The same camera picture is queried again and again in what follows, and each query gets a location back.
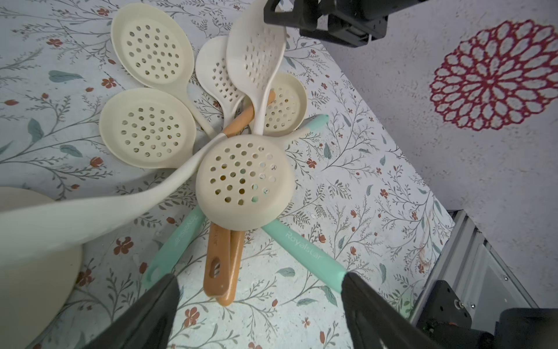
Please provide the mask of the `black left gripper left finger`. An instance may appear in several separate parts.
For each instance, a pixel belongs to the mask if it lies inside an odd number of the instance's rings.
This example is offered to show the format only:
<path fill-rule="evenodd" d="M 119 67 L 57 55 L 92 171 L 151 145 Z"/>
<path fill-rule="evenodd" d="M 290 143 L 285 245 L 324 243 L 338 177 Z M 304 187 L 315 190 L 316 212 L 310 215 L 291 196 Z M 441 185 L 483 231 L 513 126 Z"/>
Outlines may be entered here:
<path fill-rule="evenodd" d="M 174 324 L 180 290 L 167 274 L 86 348 L 166 348 Z"/>

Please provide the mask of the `cream skimmer round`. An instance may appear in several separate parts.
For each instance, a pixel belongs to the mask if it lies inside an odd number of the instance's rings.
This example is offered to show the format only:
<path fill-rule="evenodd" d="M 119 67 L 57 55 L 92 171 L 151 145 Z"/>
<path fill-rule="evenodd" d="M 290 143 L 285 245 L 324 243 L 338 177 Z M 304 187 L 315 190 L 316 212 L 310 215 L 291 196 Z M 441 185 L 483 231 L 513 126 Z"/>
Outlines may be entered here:
<path fill-rule="evenodd" d="M 195 67 L 193 48 L 167 13 L 148 4 L 127 4 L 117 11 L 110 36 L 118 59 L 134 79 L 180 100 L 210 138 L 217 135 L 187 94 Z"/>

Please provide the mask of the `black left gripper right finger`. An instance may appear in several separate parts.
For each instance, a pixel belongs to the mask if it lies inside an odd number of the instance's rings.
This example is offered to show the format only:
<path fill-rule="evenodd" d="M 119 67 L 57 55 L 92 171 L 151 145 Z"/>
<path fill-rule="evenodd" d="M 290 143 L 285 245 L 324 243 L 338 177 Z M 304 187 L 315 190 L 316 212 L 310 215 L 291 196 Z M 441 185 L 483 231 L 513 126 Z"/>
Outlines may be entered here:
<path fill-rule="evenodd" d="M 354 348 L 439 348 L 359 275 L 349 272 L 341 299 Z"/>

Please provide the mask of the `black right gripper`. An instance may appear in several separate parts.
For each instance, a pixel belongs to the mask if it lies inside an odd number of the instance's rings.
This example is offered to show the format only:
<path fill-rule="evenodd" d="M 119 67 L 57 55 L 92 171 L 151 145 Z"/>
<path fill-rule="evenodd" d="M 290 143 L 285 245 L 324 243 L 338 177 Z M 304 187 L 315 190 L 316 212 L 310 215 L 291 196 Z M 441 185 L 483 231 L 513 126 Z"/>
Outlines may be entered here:
<path fill-rule="evenodd" d="M 388 16 L 426 0 L 300 0 L 290 12 L 276 10 L 279 1 L 264 3 L 264 21 L 298 29 L 299 35 L 358 48 L 383 39 Z"/>

